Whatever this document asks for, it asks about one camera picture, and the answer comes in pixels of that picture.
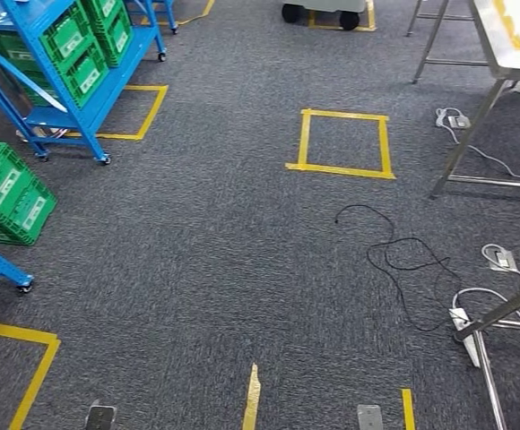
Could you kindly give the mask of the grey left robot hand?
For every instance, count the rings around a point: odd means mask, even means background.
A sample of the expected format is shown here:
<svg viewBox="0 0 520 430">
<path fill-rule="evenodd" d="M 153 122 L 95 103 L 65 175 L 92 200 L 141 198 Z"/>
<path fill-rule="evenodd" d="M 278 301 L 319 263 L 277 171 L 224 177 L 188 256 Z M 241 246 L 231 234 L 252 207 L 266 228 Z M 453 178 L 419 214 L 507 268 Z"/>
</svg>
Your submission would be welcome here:
<svg viewBox="0 0 520 430">
<path fill-rule="evenodd" d="M 117 409 L 114 406 L 94 404 L 89 407 L 86 430 L 113 430 Z"/>
</svg>

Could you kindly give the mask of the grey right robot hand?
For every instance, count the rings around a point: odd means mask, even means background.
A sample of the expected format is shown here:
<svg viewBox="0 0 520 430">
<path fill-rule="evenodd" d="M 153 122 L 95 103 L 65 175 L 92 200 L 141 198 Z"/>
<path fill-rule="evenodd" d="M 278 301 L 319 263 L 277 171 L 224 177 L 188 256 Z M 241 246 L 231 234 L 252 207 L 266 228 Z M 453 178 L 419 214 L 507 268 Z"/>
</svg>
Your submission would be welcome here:
<svg viewBox="0 0 520 430">
<path fill-rule="evenodd" d="M 359 404 L 357 408 L 360 430 L 383 430 L 383 420 L 379 405 Z"/>
</svg>

